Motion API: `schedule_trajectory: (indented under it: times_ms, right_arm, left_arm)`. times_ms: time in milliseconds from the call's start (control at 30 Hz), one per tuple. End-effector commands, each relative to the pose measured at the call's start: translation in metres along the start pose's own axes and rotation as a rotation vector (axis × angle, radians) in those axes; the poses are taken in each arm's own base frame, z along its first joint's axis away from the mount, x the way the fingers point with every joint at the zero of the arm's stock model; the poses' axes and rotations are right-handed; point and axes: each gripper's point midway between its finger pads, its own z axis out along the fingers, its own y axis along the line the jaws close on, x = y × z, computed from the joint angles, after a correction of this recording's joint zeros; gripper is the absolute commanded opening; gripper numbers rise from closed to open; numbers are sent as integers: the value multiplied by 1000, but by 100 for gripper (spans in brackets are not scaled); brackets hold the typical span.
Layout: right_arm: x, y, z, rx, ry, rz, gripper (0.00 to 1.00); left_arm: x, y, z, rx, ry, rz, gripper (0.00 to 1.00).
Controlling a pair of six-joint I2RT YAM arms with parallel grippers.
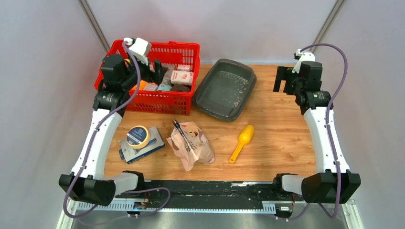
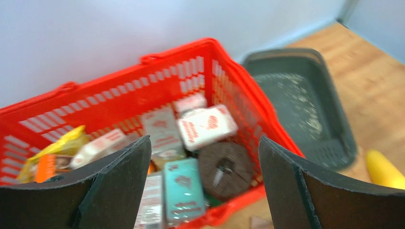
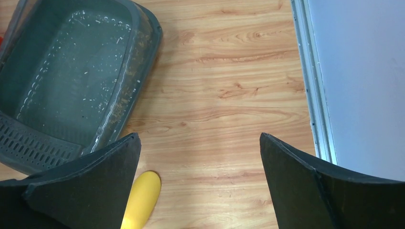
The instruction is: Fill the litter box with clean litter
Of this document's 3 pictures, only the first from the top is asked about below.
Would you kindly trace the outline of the black bag clip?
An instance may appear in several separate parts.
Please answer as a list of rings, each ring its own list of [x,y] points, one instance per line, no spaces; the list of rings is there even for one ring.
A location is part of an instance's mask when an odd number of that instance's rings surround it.
[[[186,137],[185,133],[183,132],[180,123],[176,120],[173,119],[172,123],[174,125],[174,127],[178,130],[178,132],[180,133],[180,135],[182,136],[184,142],[185,142],[185,149],[188,153],[191,152],[191,150],[193,150],[193,147],[191,145],[191,142],[188,140],[188,138]]]

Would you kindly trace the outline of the yellow plastic scoop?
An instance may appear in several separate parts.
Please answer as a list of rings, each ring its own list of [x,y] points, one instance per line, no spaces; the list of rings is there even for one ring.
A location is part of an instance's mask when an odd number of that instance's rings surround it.
[[[247,125],[243,131],[240,133],[240,135],[238,136],[238,145],[235,148],[234,152],[232,153],[229,162],[230,163],[234,163],[237,159],[237,157],[239,156],[242,148],[246,145],[248,145],[255,133],[255,128],[252,125]]]

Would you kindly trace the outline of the pink cat litter bag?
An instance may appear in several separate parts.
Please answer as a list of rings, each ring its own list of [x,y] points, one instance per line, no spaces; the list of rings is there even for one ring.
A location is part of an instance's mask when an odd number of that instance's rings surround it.
[[[181,159],[185,171],[190,171],[196,162],[203,164],[212,164],[215,162],[215,153],[211,148],[209,141],[202,130],[195,122],[180,123],[183,132],[191,142],[193,150],[188,153],[185,149],[185,142],[174,127],[167,142],[172,148],[174,154]]]

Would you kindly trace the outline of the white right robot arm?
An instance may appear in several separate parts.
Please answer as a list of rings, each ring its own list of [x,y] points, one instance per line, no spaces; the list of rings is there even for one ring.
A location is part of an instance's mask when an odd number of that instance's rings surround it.
[[[303,61],[297,72],[293,67],[278,66],[273,90],[295,96],[309,127],[316,156],[316,174],[309,177],[281,173],[274,178],[272,193],[280,200],[291,193],[307,203],[345,204],[361,184],[360,175],[351,172],[340,149],[334,127],[333,110],[328,109],[331,95],[321,90],[322,64]]]

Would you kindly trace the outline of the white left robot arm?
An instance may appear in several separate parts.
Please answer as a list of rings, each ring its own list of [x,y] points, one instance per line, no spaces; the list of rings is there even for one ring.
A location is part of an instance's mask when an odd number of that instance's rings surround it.
[[[146,192],[140,172],[126,170],[112,178],[104,177],[111,141],[127,105],[136,96],[130,89],[140,83],[143,73],[147,79],[155,79],[148,64],[143,67],[139,58],[131,54],[128,57],[130,61],[126,62],[122,55],[111,54],[102,61],[104,78],[94,98],[92,121],[83,149],[71,172],[59,178],[59,186],[65,191],[64,208],[68,199],[107,206],[117,195],[129,193],[140,198]]]

